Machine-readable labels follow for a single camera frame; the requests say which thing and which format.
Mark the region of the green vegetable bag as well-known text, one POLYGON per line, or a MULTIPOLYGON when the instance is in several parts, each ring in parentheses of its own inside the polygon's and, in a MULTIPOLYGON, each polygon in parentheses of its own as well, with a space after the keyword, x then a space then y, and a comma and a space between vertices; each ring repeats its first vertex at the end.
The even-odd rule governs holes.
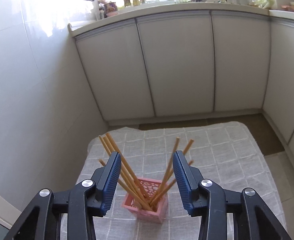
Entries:
POLYGON ((261 9, 271 9, 274 5, 274 0, 249 0, 249 5, 261 9))

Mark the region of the grey checked tablecloth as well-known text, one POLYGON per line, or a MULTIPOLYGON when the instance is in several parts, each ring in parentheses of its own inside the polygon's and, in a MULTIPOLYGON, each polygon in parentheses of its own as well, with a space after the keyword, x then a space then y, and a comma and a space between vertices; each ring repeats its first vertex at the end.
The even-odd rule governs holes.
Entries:
MULTIPOLYGON (((186 159, 205 178, 232 191, 255 189, 278 220, 286 221, 263 154, 248 128, 240 122, 148 131, 124 127, 111 131, 111 135, 136 176, 155 180, 163 178, 176 138, 180 139, 180 150, 193 140, 186 159)), ((162 224, 138 220, 123 208, 125 194, 118 186, 106 216, 94 219, 97 239, 198 238, 200 219, 187 214, 177 186, 168 192, 169 205, 162 224)))

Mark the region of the patterned mug on counter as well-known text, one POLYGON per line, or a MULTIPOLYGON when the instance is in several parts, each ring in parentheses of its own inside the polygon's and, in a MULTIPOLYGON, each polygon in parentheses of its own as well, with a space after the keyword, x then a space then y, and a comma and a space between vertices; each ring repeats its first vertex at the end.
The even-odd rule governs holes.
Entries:
POLYGON ((105 12, 108 14, 111 12, 116 12, 118 10, 118 7, 115 2, 108 2, 104 4, 104 9, 105 9, 105 12))

